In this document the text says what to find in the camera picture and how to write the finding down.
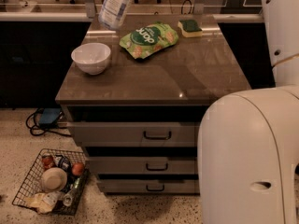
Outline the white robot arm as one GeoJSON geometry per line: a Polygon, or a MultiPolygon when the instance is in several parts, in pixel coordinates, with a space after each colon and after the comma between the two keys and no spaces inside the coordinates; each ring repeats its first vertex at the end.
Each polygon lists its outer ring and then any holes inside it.
{"type": "Polygon", "coordinates": [[[226,95],[198,135],[204,224],[297,224],[299,0],[262,0],[276,85],[226,95]]]}

